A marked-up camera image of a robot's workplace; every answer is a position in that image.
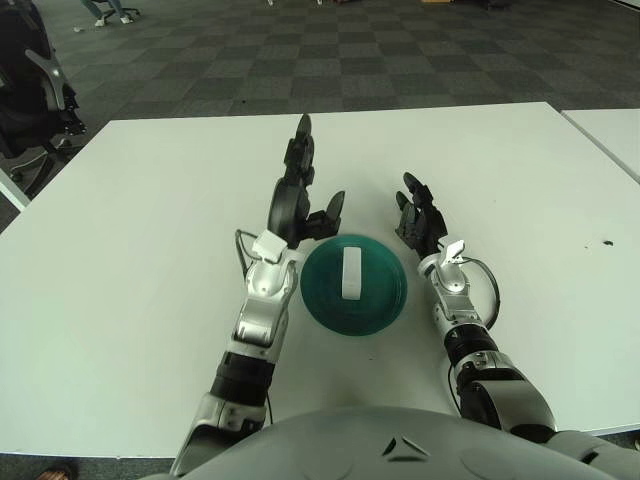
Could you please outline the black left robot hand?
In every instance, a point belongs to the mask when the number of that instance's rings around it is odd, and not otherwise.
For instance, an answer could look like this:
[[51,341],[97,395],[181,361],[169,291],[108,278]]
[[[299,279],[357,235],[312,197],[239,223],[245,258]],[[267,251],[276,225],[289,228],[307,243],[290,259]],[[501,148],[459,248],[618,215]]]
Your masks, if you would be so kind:
[[315,143],[312,122],[303,114],[284,156],[285,171],[275,185],[267,229],[296,250],[303,240],[336,236],[341,225],[345,191],[336,192],[324,210],[310,212],[308,187],[313,183]]

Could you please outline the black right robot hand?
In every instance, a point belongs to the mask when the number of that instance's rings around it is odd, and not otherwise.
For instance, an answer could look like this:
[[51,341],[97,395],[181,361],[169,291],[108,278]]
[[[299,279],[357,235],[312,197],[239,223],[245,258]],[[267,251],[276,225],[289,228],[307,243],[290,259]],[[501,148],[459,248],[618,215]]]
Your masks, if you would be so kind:
[[396,192],[401,217],[395,232],[420,259],[424,259],[440,251],[439,240],[448,234],[445,220],[425,184],[409,172],[403,174],[403,181],[411,198],[401,191]]

